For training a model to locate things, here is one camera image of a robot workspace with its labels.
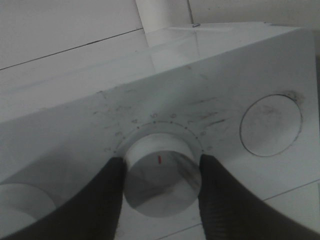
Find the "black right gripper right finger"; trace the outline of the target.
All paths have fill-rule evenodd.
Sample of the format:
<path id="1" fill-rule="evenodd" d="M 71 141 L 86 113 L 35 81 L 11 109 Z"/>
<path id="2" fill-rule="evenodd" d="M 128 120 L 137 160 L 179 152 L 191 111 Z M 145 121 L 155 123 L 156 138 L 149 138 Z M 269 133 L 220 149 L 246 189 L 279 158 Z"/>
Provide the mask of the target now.
<path id="1" fill-rule="evenodd" d="M 212 155 L 199 161 L 199 213 L 207 240 L 318 240 L 319 233 L 260 200 Z"/>

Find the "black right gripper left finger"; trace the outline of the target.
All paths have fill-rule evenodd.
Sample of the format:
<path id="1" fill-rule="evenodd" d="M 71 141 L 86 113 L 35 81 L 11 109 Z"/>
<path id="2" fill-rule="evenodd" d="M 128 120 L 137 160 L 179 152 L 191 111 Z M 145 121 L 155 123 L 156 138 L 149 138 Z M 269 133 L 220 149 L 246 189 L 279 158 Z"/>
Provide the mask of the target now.
<path id="1" fill-rule="evenodd" d="M 75 196 L 9 240 L 113 240 L 120 218 L 125 161 L 112 157 Z"/>

